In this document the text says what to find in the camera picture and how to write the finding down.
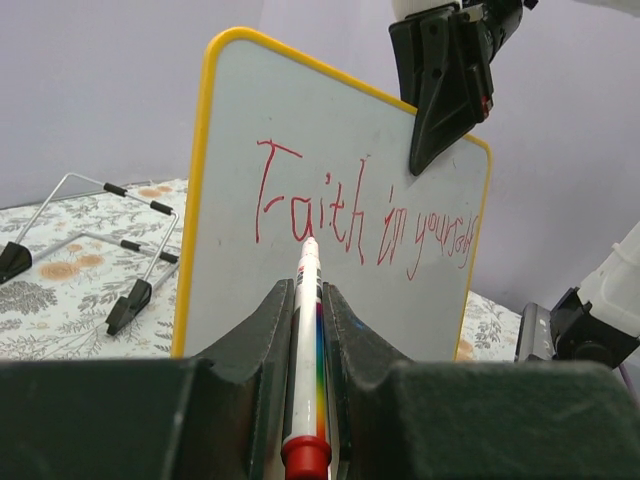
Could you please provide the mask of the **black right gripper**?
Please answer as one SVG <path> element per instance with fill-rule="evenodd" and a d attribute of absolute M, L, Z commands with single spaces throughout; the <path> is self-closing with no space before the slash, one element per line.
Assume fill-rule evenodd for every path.
<path fill-rule="evenodd" d="M 463 1 L 389 27 L 401 100 L 416 108 L 409 171 L 421 175 L 447 148 L 487 119 L 490 64 L 521 24 L 525 2 Z"/>

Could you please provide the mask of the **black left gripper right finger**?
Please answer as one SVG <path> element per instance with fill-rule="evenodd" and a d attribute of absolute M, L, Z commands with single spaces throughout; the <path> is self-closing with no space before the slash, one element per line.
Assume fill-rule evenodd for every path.
<path fill-rule="evenodd" d="M 340 479 L 635 479 L 639 410 L 593 362 L 418 362 L 322 300 Z"/>

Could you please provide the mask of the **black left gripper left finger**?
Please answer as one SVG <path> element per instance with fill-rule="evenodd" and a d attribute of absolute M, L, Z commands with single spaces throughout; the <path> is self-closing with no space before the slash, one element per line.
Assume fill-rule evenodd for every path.
<path fill-rule="evenodd" d="M 294 286 L 191 358 L 5 361 L 5 479 L 280 479 Z"/>

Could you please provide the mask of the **white red marker pen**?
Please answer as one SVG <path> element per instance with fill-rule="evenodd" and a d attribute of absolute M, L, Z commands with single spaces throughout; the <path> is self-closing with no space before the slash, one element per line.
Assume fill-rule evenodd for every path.
<path fill-rule="evenodd" d="M 295 280 L 294 312 L 281 459 L 287 479 L 327 479 L 332 458 L 319 248 L 302 246 Z"/>

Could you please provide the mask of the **yellow framed whiteboard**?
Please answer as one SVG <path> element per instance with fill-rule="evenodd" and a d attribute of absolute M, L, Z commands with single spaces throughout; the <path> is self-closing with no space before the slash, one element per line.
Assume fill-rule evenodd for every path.
<path fill-rule="evenodd" d="M 324 281 L 404 355 L 457 352 L 488 193 L 489 146 L 465 136 L 409 171 L 414 109 L 246 27 L 203 58 L 171 353 L 190 356 L 295 274 Z"/>

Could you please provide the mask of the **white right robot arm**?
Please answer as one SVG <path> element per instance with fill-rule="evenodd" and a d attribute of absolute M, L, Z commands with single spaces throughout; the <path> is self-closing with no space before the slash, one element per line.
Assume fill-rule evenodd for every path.
<path fill-rule="evenodd" d="M 389 28 L 400 98 L 416 108 L 408 169 L 414 176 L 473 127 L 494 105 L 491 63 L 534 1 L 396 1 Z M 639 347 L 639 229 L 548 318 L 523 311 L 516 360 L 593 361 L 622 368 Z"/>

